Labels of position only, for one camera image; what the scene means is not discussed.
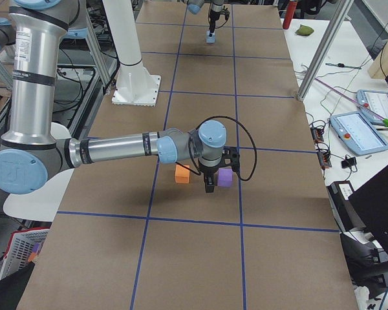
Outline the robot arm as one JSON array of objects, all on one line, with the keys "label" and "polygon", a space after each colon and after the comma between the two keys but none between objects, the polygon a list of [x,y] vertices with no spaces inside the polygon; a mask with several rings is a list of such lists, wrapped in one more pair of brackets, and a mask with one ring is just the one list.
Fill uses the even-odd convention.
[{"label": "robot arm", "polygon": [[[204,6],[204,0],[187,0],[182,1],[190,13],[197,14],[200,12]],[[223,12],[224,1],[223,0],[212,0],[210,1],[210,7],[208,12],[208,23],[209,30],[208,36],[213,37],[216,29],[216,22],[219,20],[221,15],[224,15]]]},{"label": "robot arm", "polygon": [[55,175],[100,161],[157,156],[160,163],[192,160],[206,192],[229,154],[226,128],[218,116],[195,129],[143,132],[111,139],[56,139],[51,134],[61,40],[87,28],[85,1],[11,1],[16,28],[12,106],[1,136],[0,189],[11,194],[36,191]]}]

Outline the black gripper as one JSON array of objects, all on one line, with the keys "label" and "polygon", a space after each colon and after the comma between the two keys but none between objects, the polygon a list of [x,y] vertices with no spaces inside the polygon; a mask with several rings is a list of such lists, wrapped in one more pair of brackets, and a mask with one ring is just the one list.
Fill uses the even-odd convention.
[{"label": "black gripper", "polygon": [[208,14],[209,17],[209,34],[215,32],[216,21],[219,20],[221,13],[211,10]]},{"label": "black gripper", "polygon": [[218,166],[208,167],[201,165],[199,167],[203,178],[204,178],[204,188],[206,193],[213,193],[215,188],[215,175],[219,170]]}]

